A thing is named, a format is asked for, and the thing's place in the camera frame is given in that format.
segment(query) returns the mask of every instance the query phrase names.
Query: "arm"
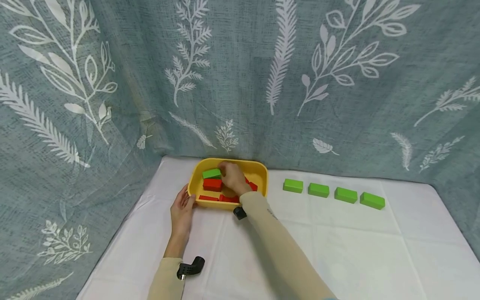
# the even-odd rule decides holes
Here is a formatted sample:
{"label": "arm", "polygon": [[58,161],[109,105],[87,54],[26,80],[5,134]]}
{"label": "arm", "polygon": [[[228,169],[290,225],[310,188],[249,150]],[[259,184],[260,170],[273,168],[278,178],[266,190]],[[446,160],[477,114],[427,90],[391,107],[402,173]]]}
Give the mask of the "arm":
{"label": "arm", "polygon": [[194,203],[195,195],[189,197],[185,185],[170,208],[172,233],[150,285],[147,300],[181,299],[184,281],[177,278],[177,271],[190,235]]}
{"label": "arm", "polygon": [[300,300],[335,298],[295,240],[272,213],[267,200],[245,183],[240,168],[222,162],[222,181],[240,196],[247,218],[265,245],[275,270]]}

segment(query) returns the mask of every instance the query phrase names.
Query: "hand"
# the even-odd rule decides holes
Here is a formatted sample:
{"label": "hand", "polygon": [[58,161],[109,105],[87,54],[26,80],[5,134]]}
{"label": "hand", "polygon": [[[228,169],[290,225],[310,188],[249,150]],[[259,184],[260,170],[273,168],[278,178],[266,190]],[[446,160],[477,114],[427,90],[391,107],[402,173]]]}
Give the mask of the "hand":
{"label": "hand", "polygon": [[177,194],[170,208],[172,234],[163,257],[182,257],[187,245],[195,207],[195,195],[188,196],[187,186],[185,185]]}
{"label": "hand", "polygon": [[245,175],[237,164],[222,161],[218,164],[218,168],[222,171],[223,184],[231,188],[238,196],[252,191],[250,185],[245,182]]}

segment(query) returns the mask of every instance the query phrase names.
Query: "fern print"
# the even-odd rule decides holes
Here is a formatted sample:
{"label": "fern print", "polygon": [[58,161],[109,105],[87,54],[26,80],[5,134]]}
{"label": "fern print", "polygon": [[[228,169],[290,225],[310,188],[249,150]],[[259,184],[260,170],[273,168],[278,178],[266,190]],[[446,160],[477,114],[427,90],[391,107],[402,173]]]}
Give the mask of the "fern print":
{"label": "fern print", "polygon": [[[328,25],[334,30],[343,31],[343,34],[337,39],[337,36],[329,33],[324,24],[320,26],[321,43],[315,47],[311,63],[314,77],[311,79],[307,74],[301,77],[306,92],[297,116],[308,102],[320,101],[328,96],[325,92],[328,84],[317,87],[320,79],[330,76],[342,86],[353,86],[355,83],[344,73],[345,70],[358,66],[365,77],[379,78],[376,67],[387,66],[399,58],[397,54],[388,52],[374,55],[379,41],[369,44],[358,54],[357,46],[348,44],[357,35],[374,26],[381,28],[385,36],[396,37],[406,34],[405,26],[397,21],[410,16],[420,7],[412,4],[397,9],[400,0],[381,0],[375,5],[376,2],[377,0],[357,0],[354,4],[354,1],[346,1],[352,9],[347,20],[339,10],[326,14]],[[354,16],[361,16],[360,22],[356,22],[357,18],[352,21]]]}
{"label": "fern print", "polygon": [[329,145],[329,144],[327,144],[327,143],[325,143],[325,142],[323,142],[323,141],[321,141],[321,140],[319,140],[319,139],[313,139],[313,146],[314,146],[315,149],[316,149],[319,153],[321,153],[321,154],[323,154],[323,153],[328,153],[328,152],[332,152],[332,153],[335,154],[335,155],[340,155],[340,154],[335,153],[335,152],[333,151],[332,145]]}
{"label": "fern print", "polygon": [[176,116],[176,115],[172,114],[171,112],[168,112],[168,113],[180,125],[185,126],[185,127],[189,128],[190,130],[192,130],[200,138],[200,140],[202,141],[203,144],[216,149],[216,147],[213,146],[212,142],[207,138],[205,133],[198,126],[191,124],[187,120],[184,120],[184,119],[180,118],[179,116]]}
{"label": "fern print", "polygon": [[423,158],[423,162],[420,165],[420,172],[423,170],[430,168],[431,164],[436,164],[441,160],[444,160],[447,158],[447,156],[450,154],[450,148],[455,145],[456,143],[460,142],[465,136],[457,137],[454,139],[451,143],[445,143],[444,145],[438,144],[437,148],[435,150],[431,150],[428,152],[427,155]]}
{"label": "fern print", "polygon": [[[92,253],[90,251],[90,243],[87,244],[87,227],[79,225],[75,234],[73,234],[73,228],[70,228],[70,230],[64,229],[63,236],[60,231],[60,228],[57,228],[57,223],[46,221],[42,233],[47,235],[43,245],[48,248],[46,251],[37,254],[37,256],[49,256],[43,265],[51,262],[60,264],[70,260],[77,260],[84,254]],[[76,242],[70,245],[72,235]]]}
{"label": "fern print", "polygon": [[463,99],[464,101],[480,102],[480,85],[472,88],[475,80],[476,78],[472,77],[463,85],[462,88],[455,91],[448,90],[444,92],[435,103],[435,108],[418,119],[413,127],[417,127],[417,125],[422,122],[423,119],[436,111],[457,111],[463,110],[463,108],[467,107],[463,104],[453,103],[455,100]]}
{"label": "fern print", "polygon": [[297,5],[294,0],[276,0],[278,26],[280,35],[275,44],[275,57],[270,67],[270,78],[267,85],[267,103],[270,113],[274,115],[273,107],[282,91],[283,79],[287,75],[288,64],[293,54],[295,40],[295,24],[297,23]]}
{"label": "fern print", "polygon": [[[57,37],[55,35],[60,30],[52,31],[44,17],[40,14],[38,7],[43,6],[39,3],[41,2],[40,0],[30,0],[33,11],[26,8],[20,0],[0,0],[0,4],[8,10],[35,19],[36,21],[32,23],[36,24],[38,21],[42,25],[40,30],[26,25],[17,25],[9,33],[23,43],[37,47],[45,45],[41,50],[47,52],[47,55],[21,44],[18,47],[25,55],[41,63],[40,70],[55,88],[80,100],[80,104],[66,103],[64,106],[70,112],[83,115],[88,121],[92,122],[102,139],[108,144],[102,127],[111,120],[111,107],[106,107],[105,103],[100,103],[98,104],[98,111],[94,113],[92,100],[97,93],[114,93],[118,87],[116,82],[104,82],[105,76],[109,71],[115,72],[115,64],[111,59],[109,43],[102,42],[100,45],[101,75],[99,74],[97,62],[92,55],[88,55],[81,62],[79,62],[77,57],[77,50],[82,47],[80,43],[85,34],[89,31],[100,33],[100,27],[95,18],[92,5],[87,5],[84,0],[81,0],[76,13],[75,0],[67,0],[68,14],[66,15],[57,0],[44,1],[55,20],[64,27],[62,30],[68,32],[70,43],[67,47],[59,41],[62,40],[61,36]],[[78,35],[75,34],[78,31],[75,28],[75,24],[81,24]],[[55,52],[48,52],[53,49],[50,44],[54,44],[57,47],[60,55]],[[84,78],[87,79],[88,85],[85,85]]]}
{"label": "fern print", "polygon": [[210,47],[203,45],[211,36],[212,30],[204,25],[202,18],[209,9],[206,7],[208,0],[196,0],[191,6],[191,0],[182,0],[177,3],[177,14],[179,14],[182,23],[178,23],[178,31],[187,40],[189,47],[180,42],[177,44],[178,51],[185,62],[174,56],[174,68],[165,69],[168,81],[175,87],[173,93],[173,102],[178,107],[177,95],[179,91],[188,92],[193,90],[196,85],[193,82],[185,82],[189,80],[202,80],[202,76],[192,70],[195,65],[198,68],[206,68],[210,66],[210,62],[203,59]]}
{"label": "fern print", "polygon": [[408,167],[410,166],[410,161],[412,160],[412,144],[408,141],[408,139],[396,132],[390,133],[390,135],[400,144],[402,147],[402,166],[405,170],[410,171]]}
{"label": "fern print", "polygon": [[225,122],[225,126],[220,126],[220,128],[217,126],[215,131],[216,138],[222,145],[222,148],[227,151],[227,154],[239,143],[238,138],[235,138],[233,134],[232,127],[233,120],[229,120]]}
{"label": "fern print", "polygon": [[23,93],[22,86],[18,87],[14,82],[10,83],[8,73],[5,73],[5,78],[0,70],[0,103],[9,106],[15,113],[21,116],[21,119],[26,122],[25,126],[30,127],[30,130],[37,133],[44,143],[52,149],[50,152],[64,159],[68,163],[78,163],[85,168],[90,165],[83,162],[77,151],[77,147],[61,134],[53,123],[48,119],[43,112],[35,108],[33,101],[28,99],[28,94]]}
{"label": "fern print", "polygon": [[63,281],[65,281],[67,278],[72,276],[73,272],[68,274],[66,277],[59,278],[57,280],[54,280],[52,282],[49,282],[47,284],[35,287],[35,288],[28,288],[26,290],[21,291],[20,293],[17,293],[13,296],[10,296],[7,298],[7,300],[30,300],[36,295],[43,293],[46,290],[49,290],[51,288],[56,288],[59,286]]}

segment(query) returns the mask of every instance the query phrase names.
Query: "wooden block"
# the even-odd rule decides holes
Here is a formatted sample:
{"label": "wooden block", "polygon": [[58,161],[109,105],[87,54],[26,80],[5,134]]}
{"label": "wooden block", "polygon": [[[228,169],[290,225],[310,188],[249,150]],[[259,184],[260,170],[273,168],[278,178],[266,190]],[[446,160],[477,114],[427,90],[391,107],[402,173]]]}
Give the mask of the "wooden block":
{"label": "wooden block", "polygon": [[285,182],[283,183],[283,190],[301,193],[303,191],[303,181],[285,179]]}
{"label": "wooden block", "polygon": [[255,183],[249,182],[248,185],[250,185],[252,191],[256,192],[258,190],[258,186]]}
{"label": "wooden block", "polygon": [[200,195],[198,200],[209,200],[209,201],[218,201],[218,198]]}
{"label": "wooden block", "polygon": [[221,179],[204,179],[204,190],[212,192],[221,192],[222,191],[222,180]]}
{"label": "wooden block", "polygon": [[211,170],[207,170],[205,172],[202,173],[204,179],[207,179],[207,178],[222,178],[222,173],[220,172],[220,169],[216,168],[216,169],[211,169]]}
{"label": "wooden block", "polygon": [[326,198],[330,194],[330,188],[328,185],[310,183],[308,186],[308,194]]}
{"label": "wooden block", "polygon": [[381,210],[385,207],[385,199],[374,194],[363,192],[362,195],[360,195],[360,204]]}
{"label": "wooden block", "polygon": [[335,199],[345,201],[348,203],[355,203],[357,201],[358,195],[356,191],[344,189],[337,187],[335,190]]}

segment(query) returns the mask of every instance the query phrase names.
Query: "right hand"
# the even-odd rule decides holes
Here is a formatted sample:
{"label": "right hand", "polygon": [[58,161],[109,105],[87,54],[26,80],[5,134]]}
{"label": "right hand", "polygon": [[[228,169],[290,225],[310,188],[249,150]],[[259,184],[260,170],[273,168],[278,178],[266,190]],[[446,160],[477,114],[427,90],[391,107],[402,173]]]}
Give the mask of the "right hand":
{"label": "right hand", "polygon": [[252,191],[250,185],[245,182],[245,175],[237,164],[222,161],[218,164],[218,168],[222,171],[223,184],[231,188],[238,196]]}

